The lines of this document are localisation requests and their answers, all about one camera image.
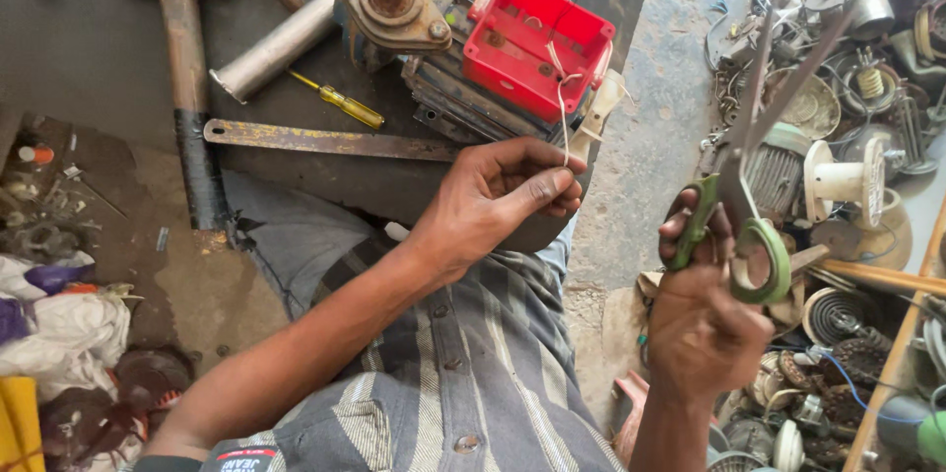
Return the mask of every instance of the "screwdriver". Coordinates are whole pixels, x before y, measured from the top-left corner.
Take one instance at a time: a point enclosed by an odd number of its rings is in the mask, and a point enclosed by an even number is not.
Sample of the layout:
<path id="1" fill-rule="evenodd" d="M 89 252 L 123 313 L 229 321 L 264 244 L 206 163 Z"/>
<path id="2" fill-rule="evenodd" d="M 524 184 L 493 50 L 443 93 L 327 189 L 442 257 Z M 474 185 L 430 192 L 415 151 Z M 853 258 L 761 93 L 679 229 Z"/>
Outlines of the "screwdriver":
<path id="1" fill-rule="evenodd" d="M 384 125 L 384 118 L 368 106 L 345 97 L 341 93 L 335 91 L 335 89 L 331 86 L 319 86 L 312 80 L 307 79 L 299 74 L 298 71 L 293 69 L 287 69 L 287 71 L 290 73 L 290 75 L 298 78 L 313 90 L 318 91 L 319 96 L 322 97 L 324 101 L 328 101 L 329 103 L 337 105 L 345 113 L 361 121 L 361 123 L 364 123 L 368 127 L 372 127 L 374 130 L 377 130 L 382 125 Z"/>

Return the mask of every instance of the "shirt pocket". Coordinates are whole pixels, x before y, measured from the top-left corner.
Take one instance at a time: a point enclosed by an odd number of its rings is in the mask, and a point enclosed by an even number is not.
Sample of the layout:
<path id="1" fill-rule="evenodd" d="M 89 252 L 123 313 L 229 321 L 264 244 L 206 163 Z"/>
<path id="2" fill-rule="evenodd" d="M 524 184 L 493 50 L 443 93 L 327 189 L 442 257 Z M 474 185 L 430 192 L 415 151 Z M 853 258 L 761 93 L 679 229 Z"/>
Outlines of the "shirt pocket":
<path id="1" fill-rule="evenodd" d="M 372 393 L 344 393 L 340 399 L 336 395 L 325 401 L 316 393 L 311 401 L 315 403 L 306 404 L 295 420 L 274 431 L 289 470 L 383 472 L 394 468 L 406 396 L 385 374 L 376 376 Z"/>

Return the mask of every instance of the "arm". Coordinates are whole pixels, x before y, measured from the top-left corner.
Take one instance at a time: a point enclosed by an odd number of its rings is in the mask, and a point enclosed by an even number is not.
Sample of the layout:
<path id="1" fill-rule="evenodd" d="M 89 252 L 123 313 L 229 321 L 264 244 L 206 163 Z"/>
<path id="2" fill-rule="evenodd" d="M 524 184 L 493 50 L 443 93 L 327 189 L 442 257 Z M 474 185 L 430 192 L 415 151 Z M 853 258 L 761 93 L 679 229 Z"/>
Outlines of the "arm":
<path id="1" fill-rule="evenodd" d="M 695 193 L 684 192 L 695 206 Z M 660 227 L 660 254 L 673 257 L 687 213 Z M 751 382 L 773 326 L 728 292 L 726 259 L 732 234 L 725 215 L 709 224 L 708 238 L 696 248 L 696 265 L 664 275 L 650 324 L 651 387 L 644 406 L 631 470 L 704 471 L 710 414 L 719 393 Z"/>
<path id="2" fill-rule="evenodd" d="M 423 296 L 467 269 L 536 211 L 580 205 L 561 150 L 538 139 L 465 149 L 408 239 L 301 319 L 196 382 L 145 455 L 203 460 L 217 442 L 272 427 L 325 386 L 374 337 Z"/>

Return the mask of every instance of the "hand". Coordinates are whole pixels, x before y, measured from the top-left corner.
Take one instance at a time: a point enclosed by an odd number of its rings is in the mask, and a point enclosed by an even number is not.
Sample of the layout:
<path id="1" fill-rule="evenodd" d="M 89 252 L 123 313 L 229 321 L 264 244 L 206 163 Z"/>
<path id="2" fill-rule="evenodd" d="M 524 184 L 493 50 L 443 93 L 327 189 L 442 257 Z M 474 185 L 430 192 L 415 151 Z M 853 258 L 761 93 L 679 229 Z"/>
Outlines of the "hand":
<path id="1" fill-rule="evenodd" d="M 659 228 L 660 255 L 673 257 L 696 193 L 677 198 L 681 211 Z M 729 294 L 726 261 L 732 230 L 722 208 L 709 221 L 712 237 L 693 252 L 694 265 L 660 282 L 649 328 L 654 380 L 683 401 L 712 403 L 719 393 L 751 382 L 772 338 L 772 322 Z"/>
<path id="2" fill-rule="evenodd" d="M 407 248 L 436 268 L 439 284 L 459 280 L 529 215 L 564 217 L 581 206 L 575 175 L 586 165 L 536 138 L 467 147 L 440 183 Z"/>

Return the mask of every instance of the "striped shirt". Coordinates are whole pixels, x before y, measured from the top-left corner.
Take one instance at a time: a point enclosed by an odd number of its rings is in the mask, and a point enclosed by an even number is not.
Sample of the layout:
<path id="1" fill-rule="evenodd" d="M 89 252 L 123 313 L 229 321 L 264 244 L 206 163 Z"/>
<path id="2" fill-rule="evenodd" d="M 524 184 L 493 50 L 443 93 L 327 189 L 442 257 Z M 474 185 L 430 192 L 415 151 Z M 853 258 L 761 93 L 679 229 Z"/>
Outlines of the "striped shirt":
<path id="1" fill-rule="evenodd" d="M 372 237 L 349 250 L 312 303 L 387 248 Z M 623 470 L 579 393 L 559 293 L 538 257 L 493 252 L 275 428 L 219 443 L 201 470 Z"/>

